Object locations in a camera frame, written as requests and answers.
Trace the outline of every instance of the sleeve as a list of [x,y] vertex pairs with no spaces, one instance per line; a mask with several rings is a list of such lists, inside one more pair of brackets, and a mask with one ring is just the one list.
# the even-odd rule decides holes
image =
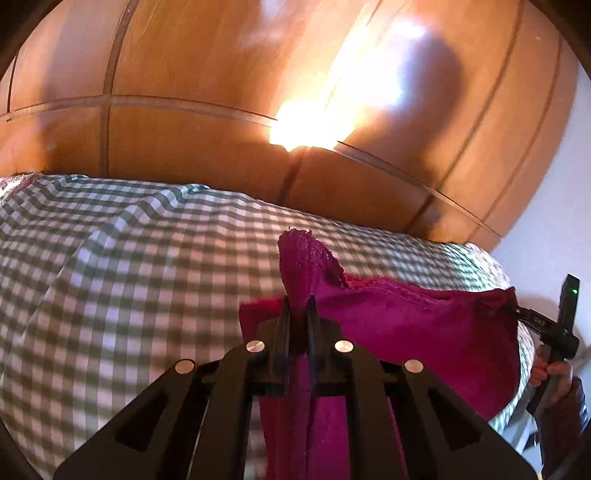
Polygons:
[[589,422],[583,384],[573,378],[568,395],[544,410],[536,420],[540,432],[543,478],[548,478],[576,447]]

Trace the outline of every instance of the wooden panel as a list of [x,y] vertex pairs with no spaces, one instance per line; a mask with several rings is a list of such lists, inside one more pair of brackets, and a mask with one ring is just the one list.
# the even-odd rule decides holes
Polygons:
[[100,95],[127,0],[64,0],[22,47],[12,110],[60,98]]
[[499,244],[500,241],[501,237],[499,235],[488,228],[484,228],[483,226],[478,227],[478,230],[476,230],[474,235],[472,235],[470,238],[470,242],[478,245],[487,252],[492,252],[492,250]]
[[114,106],[109,176],[204,183],[274,201],[290,155],[268,143],[268,128],[241,121],[134,106]]
[[437,186],[488,104],[518,15],[519,0],[416,0],[394,22],[380,7],[360,78],[335,95],[368,104],[346,143]]
[[525,154],[544,113],[560,37],[529,2],[498,93],[442,192],[478,218],[488,212]]
[[505,235],[521,216],[552,163],[569,120],[578,69],[577,58],[562,40],[560,70],[544,122],[523,164],[484,218],[485,223],[500,235]]
[[431,197],[429,204],[408,233],[433,242],[467,242],[478,224],[461,211]]
[[285,201],[288,207],[356,225],[399,232],[427,193],[338,153],[309,149]]
[[99,109],[74,108],[0,124],[0,176],[40,170],[100,176]]
[[366,3],[369,16],[376,0],[142,0],[113,91],[275,116],[286,100],[320,94]]
[[2,80],[0,80],[0,115],[8,112],[8,92],[10,91],[10,78],[12,76],[13,67],[14,60],[2,76]]

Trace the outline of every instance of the bed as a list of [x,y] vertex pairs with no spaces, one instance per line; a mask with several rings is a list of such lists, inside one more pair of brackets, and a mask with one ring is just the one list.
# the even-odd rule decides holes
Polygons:
[[[432,289],[509,287],[475,245],[361,228],[202,184],[81,175],[2,184],[0,417],[43,478],[180,358],[242,342],[241,303],[283,292],[277,238],[311,230],[347,273]],[[527,383],[491,421],[501,432]],[[265,472],[255,405],[246,478]]]

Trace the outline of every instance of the metal screw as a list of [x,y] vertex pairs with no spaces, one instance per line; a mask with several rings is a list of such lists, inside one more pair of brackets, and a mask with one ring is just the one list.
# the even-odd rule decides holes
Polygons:
[[192,360],[181,360],[174,366],[177,373],[181,375],[191,373],[193,368],[195,368],[195,362]]
[[420,360],[406,360],[404,362],[404,368],[407,372],[411,372],[412,374],[419,374],[423,371],[424,365]]
[[335,343],[335,350],[341,353],[349,353],[353,351],[353,344],[348,340],[339,340]]
[[265,342],[261,340],[251,340],[246,344],[246,350],[250,353],[262,352],[265,349]]

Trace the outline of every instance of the human hand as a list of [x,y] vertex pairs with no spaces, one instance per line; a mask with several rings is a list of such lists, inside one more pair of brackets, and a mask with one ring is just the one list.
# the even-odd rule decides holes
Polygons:
[[548,406],[551,406],[569,394],[573,385],[573,367],[564,360],[548,365],[548,362],[542,358],[543,350],[543,345],[540,345],[535,351],[534,366],[531,368],[530,385],[532,387],[539,387],[548,378],[548,375],[558,377],[556,387],[548,399]]

